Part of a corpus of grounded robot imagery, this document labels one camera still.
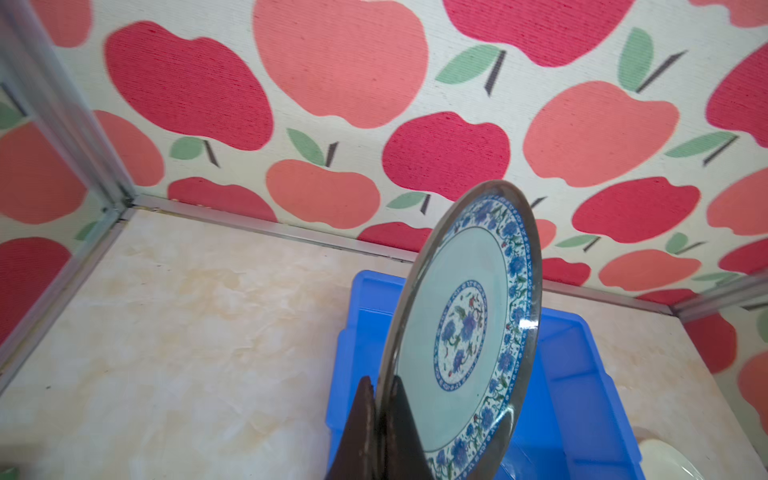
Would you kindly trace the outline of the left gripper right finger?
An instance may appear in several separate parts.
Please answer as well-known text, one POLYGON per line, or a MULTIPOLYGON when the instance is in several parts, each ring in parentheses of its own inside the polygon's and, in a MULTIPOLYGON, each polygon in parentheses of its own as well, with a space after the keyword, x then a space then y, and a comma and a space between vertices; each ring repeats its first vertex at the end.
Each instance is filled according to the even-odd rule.
POLYGON ((393 378, 384 410, 384 479, 432 479, 405 387, 393 378))

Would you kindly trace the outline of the teal blue floral plate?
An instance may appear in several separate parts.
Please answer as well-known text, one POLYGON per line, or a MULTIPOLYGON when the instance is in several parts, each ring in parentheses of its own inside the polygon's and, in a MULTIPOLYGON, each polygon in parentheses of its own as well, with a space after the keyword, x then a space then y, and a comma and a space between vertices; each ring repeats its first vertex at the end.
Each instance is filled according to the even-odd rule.
POLYGON ((413 430, 411 479, 490 478, 516 427, 542 313, 531 207, 504 180, 481 183, 438 222, 406 279, 376 387, 383 469, 397 400, 413 430))

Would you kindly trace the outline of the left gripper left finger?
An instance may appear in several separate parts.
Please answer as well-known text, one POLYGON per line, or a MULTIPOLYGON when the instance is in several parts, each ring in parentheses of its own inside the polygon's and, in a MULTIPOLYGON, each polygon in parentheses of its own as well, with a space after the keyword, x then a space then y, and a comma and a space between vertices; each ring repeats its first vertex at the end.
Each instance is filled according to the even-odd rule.
POLYGON ((326 480, 371 480, 376 464, 376 406, 369 376, 358 383, 354 401, 326 480))

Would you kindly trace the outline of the cream plate black spot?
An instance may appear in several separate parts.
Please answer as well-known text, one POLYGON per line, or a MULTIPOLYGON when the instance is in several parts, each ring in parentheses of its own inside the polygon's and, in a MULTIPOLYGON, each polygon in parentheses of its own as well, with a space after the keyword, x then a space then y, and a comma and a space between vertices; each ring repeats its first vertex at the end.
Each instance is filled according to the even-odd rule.
POLYGON ((703 480, 704 476, 681 452, 655 438, 639 442, 640 467, 646 480, 703 480))

